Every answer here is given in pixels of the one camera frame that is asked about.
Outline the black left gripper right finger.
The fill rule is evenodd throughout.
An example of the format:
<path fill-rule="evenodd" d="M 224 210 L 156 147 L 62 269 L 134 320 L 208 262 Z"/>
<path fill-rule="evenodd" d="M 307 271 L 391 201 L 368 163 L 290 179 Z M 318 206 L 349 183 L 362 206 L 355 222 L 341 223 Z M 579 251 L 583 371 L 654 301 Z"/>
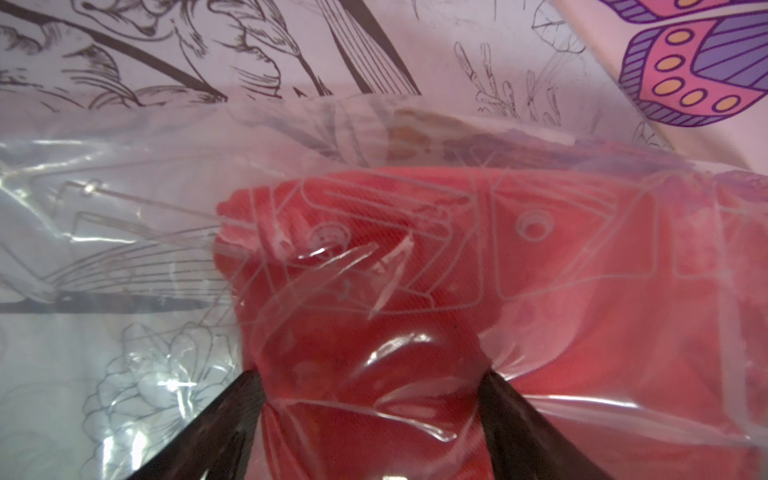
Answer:
<path fill-rule="evenodd" d="M 477 397 L 496 479 L 612 478 L 495 371 L 485 373 Z"/>

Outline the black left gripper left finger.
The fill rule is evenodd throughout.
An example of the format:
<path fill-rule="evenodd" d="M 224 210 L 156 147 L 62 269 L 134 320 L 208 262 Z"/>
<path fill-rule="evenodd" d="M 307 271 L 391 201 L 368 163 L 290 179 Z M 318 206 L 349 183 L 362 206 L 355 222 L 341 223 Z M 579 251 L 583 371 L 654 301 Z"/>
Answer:
<path fill-rule="evenodd" d="M 243 372 L 129 479 L 244 479 L 265 401 L 259 373 Z"/>

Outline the red garment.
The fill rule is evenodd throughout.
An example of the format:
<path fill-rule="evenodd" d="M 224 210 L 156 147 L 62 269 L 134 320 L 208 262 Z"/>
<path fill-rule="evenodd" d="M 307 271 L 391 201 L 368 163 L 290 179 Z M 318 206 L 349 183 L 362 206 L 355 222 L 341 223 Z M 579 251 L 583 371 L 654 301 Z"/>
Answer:
<path fill-rule="evenodd" d="M 250 478 L 489 479 L 495 371 L 612 479 L 757 479 L 767 180 L 347 171 L 218 204 Z"/>

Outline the clear plastic vacuum bag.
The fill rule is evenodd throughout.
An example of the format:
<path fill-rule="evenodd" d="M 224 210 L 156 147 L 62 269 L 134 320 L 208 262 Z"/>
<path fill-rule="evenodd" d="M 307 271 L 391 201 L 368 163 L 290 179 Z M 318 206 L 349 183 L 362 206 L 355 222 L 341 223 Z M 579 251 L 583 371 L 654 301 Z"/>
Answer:
<path fill-rule="evenodd" d="M 254 370 L 214 262 L 233 192 L 422 167 L 749 172 L 397 97 L 3 118 L 2 477 L 129 479 Z"/>

